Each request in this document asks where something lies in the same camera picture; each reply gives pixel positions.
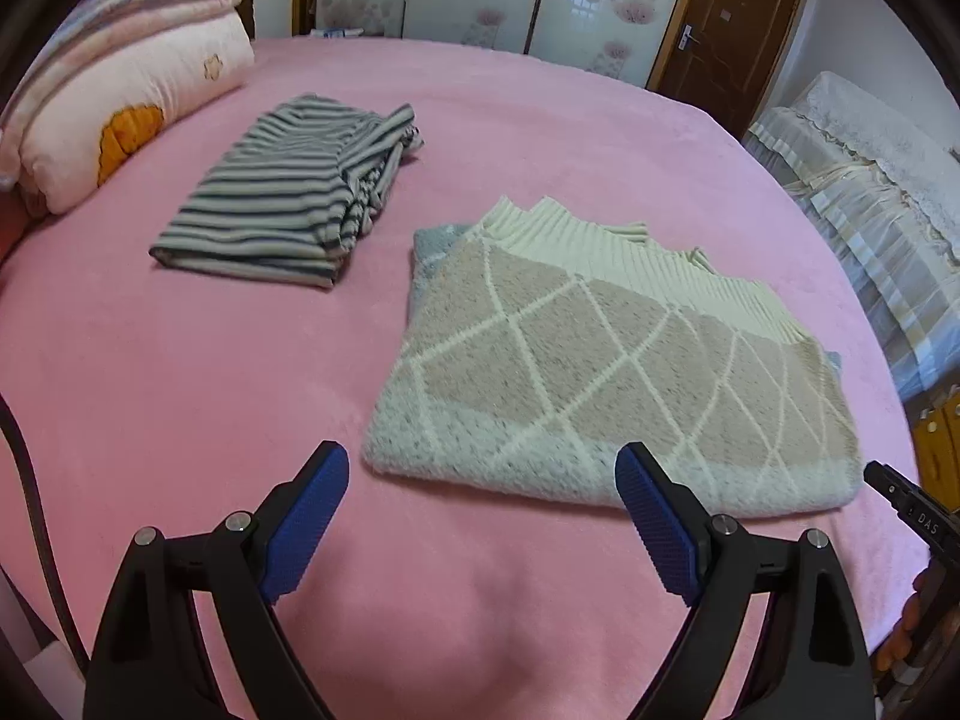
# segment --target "wooden cabinet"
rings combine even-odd
[[[960,389],[913,426],[920,483],[948,509],[960,509]]]

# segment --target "striped shirt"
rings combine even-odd
[[[383,118],[301,95],[234,143],[150,255],[171,268],[332,287],[401,158],[421,145],[409,105]]]

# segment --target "blue gripper pad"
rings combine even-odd
[[[630,512],[664,589],[679,595],[683,603],[692,607],[700,597],[702,575],[693,539],[630,445],[624,446],[616,456],[614,474],[616,490]]]
[[[268,604],[296,590],[347,491],[348,480],[347,451],[338,445],[296,498],[267,545],[260,594]]]

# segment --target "folded sweater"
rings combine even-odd
[[[416,314],[416,308],[421,304],[430,286],[430,280],[440,269],[440,263],[443,263],[456,242],[464,237],[471,227],[470,224],[442,224],[439,227],[428,227],[414,232],[413,280],[410,282],[410,295],[407,298],[408,323]],[[636,244],[645,244],[652,240],[646,224],[642,221],[624,226],[604,225],[604,229],[618,235],[625,235]],[[693,256],[700,258],[702,263],[708,262],[701,250],[694,250]],[[840,352],[827,351],[826,354],[833,369],[833,375],[839,380],[843,372],[843,358]]]
[[[150,254],[174,268],[331,287],[422,144],[390,116],[301,95],[261,116],[200,182]]]
[[[860,485],[821,346],[765,285],[501,201],[432,279],[365,445],[376,470],[619,506],[642,440],[712,512],[840,506]]]

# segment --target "knit sweater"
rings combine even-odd
[[[407,301],[408,320],[414,316],[430,279],[440,269],[440,263],[471,226],[469,224],[444,224],[440,227],[416,230],[414,233],[414,277],[410,284],[410,298]],[[647,225],[642,221],[605,226],[604,229],[624,236],[636,244],[645,244],[650,240]]]
[[[619,506],[642,440],[712,512],[840,506],[860,484],[824,351],[758,282],[501,200],[440,265],[368,430],[377,470]]]

